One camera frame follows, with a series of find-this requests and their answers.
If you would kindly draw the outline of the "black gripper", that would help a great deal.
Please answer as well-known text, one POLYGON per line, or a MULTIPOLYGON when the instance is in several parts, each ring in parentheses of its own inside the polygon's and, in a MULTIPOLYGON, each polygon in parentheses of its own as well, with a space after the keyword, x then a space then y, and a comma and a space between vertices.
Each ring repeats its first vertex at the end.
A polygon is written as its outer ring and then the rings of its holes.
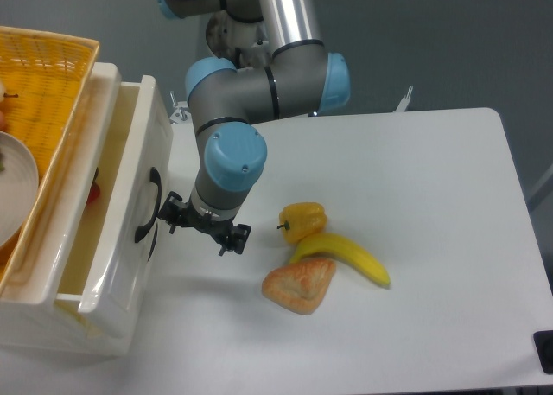
POLYGON ((183 202, 175 191, 170 191, 158 212, 157 218, 169 226, 173 234, 177 227, 193 228, 209 235, 220 244, 219 255, 226 252, 241 255, 251 233, 251 227, 245 224, 233 225, 234 218, 220 220, 210 213, 200 213, 192 201, 183 202))

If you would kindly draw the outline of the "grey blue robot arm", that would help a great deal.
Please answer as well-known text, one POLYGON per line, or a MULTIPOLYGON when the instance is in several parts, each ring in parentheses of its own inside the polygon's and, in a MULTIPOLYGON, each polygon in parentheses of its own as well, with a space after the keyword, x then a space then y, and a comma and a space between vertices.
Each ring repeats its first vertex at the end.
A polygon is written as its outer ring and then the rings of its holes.
POLYGON ((267 147, 256 124, 344 106, 351 81, 341 54, 329 52, 313 0, 157 0, 167 17, 226 13, 260 26, 268 60, 241 67, 211 56, 187 71, 185 88, 200 168, 187 200, 170 193, 159 218, 210 236, 223 252, 241 253, 250 235, 234 218, 263 172, 267 147))

